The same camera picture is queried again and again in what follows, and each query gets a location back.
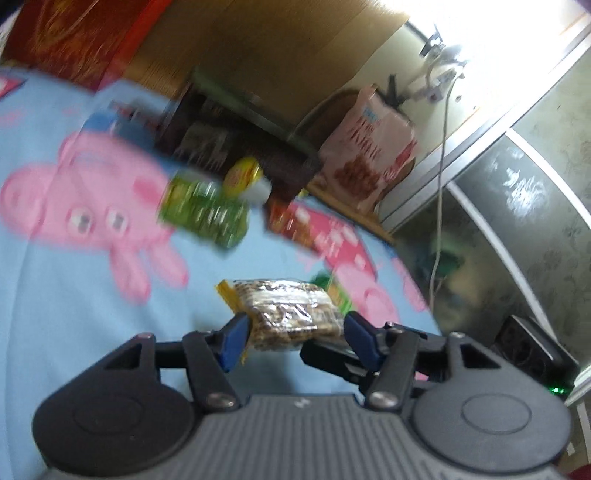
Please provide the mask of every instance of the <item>ribbed gray surface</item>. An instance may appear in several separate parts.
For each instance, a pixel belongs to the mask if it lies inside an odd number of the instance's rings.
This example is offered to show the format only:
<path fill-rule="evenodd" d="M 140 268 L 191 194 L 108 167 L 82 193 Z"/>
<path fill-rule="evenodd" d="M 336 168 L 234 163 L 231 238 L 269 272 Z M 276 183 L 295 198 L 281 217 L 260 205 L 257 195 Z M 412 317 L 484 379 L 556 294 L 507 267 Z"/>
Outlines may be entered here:
<path fill-rule="evenodd" d="M 351 396 L 255 396 L 241 410 L 207 417 L 175 457 L 129 480 L 460 480 L 476 475 L 422 450 L 399 417 Z M 551 480 L 553 469 L 523 480 Z M 47 480 L 78 476 L 50 471 Z"/>

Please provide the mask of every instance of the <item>white cable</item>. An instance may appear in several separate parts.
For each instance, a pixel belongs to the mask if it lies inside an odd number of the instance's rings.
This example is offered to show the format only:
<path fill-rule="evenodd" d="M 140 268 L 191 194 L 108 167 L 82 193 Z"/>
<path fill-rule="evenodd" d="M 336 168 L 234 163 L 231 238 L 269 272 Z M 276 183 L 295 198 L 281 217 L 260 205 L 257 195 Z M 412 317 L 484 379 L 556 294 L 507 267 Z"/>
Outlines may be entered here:
<path fill-rule="evenodd" d="M 441 144 L 441 159 L 439 160 L 439 172 L 437 173 L 437 233 L 435 240 L 435 263 L 431 271 L 431 278 L 429 279 L 429 308 L 431 313 L 434 313 L 435 307 L 435 275 L 441 260 L 441 230 L 443 229 L 443 183 L 441 182 L 441 175 L 443 174 L 443 160 L 445 158 L 445 142 L 447 140 L 447 117 L 449 112 L 449 99 L 452 96 L 452 90 L 458 78 L 464 78 L 464 74 L 456 75 L 447 91 L 445 99 L 445 112 L 443 114 L 443 142 Z"/>

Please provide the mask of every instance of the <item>pink snack package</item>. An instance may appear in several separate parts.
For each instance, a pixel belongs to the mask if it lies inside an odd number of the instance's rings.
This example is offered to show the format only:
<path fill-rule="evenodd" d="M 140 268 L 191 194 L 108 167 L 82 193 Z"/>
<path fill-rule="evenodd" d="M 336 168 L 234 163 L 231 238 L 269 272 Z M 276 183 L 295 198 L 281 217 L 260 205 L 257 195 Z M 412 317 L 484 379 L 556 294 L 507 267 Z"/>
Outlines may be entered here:
<path fill-rule="evenodd" d="M 384 105 L 374 86 L 365 87 L 320 147 L 321 175 L 334 197 L 368 213 L 413 158 L 416 144 L 411 123 Z"/>

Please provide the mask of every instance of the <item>cartoon pig eye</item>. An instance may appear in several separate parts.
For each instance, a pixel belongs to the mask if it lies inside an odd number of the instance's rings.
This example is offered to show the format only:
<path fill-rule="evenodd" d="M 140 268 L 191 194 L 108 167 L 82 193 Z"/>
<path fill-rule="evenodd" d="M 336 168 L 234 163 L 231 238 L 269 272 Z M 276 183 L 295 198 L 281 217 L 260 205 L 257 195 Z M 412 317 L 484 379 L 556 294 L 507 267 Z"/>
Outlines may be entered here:
<path fill-rule="evenodd" d="M 86 208 L 75 208 L 70 215 L 70 231 L 86 236 L 90 233 L 93 225 L 92 213 Z"/>
<path fill-rule="evenodd" d="M 107 210 L 106 222 L 107 226 L 116 233 L 124 233 L 129 226 L 129 221 L 125 214 L 114 208 Z"/>

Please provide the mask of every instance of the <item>peppa pig print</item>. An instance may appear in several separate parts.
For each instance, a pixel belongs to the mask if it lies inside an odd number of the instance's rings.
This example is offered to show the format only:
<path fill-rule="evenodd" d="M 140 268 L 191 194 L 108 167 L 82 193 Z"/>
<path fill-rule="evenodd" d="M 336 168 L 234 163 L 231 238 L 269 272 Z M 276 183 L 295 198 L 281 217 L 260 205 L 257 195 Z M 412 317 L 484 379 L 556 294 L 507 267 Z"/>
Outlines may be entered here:
<path fill-rule="evenodd" d="M 142 251 L 170 286 L 189 280 L 170 245 L 173 230 L 158 223 L 167 183 L 145 152 L 107 133 L 83 131 L 63 141 L 57 164 L 29 164 L 7 178 L 0 216 L 29 239 L 107 252 L 121 293 L 144 302 L 151 282 Z"/>

